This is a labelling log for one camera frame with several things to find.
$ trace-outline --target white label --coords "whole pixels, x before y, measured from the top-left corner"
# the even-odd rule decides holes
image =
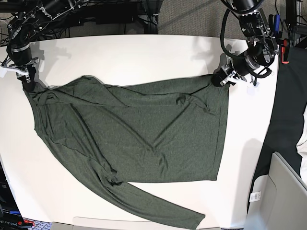
[[[250,201],[250,202],[259,201],[260,198],[261,198],[261,192],[251,193],[251,194],[250,194],[249,201]]]

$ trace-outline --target black fabric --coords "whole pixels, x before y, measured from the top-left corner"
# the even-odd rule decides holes
[[[289,64],[279,62],[277,86],[269,129],[252,180],[269,174],[272,154],[277,151],[300,175],[302,157],[296,144],[303,133],[307,104],[307,50],[291,48]]]

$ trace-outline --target green long-sleeve shirt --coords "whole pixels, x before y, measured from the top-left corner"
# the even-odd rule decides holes
[[[195,229],[204,214],[127,182],[216,180],[228,87],[210,78],[116,87],[83,76],[52,90],[37,83],[26,95],[37,134],[82,184],[139,217]]]

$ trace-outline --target white table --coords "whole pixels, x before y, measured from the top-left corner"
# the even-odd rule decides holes
[[[247,48],[245,41],[225,43],[233,53]],[[66,38],[37,42],[32,50],[34,57],[37,54],[42,59],[39,79],[47,86],[64,85],[82,75],[120,86],[194,77],[213,73],[222,54],[218,38],[174,35]],[[5,56],[2,47],[0,59]],[[226,139],[216,182],[133,184],[206,214],[200,228],[243,227],[251,179],[271,117],[278,58],[271,68],[274,75],[259,79],[254,95],[247,93],[245,85],[230,87]],[[53,157],[34,131],[30,104],[13,73],[0,79],[0,129],[1,163],[23,217],[104,228],[117,226],[117,221],[107,220],[146,221],[98,197]]]

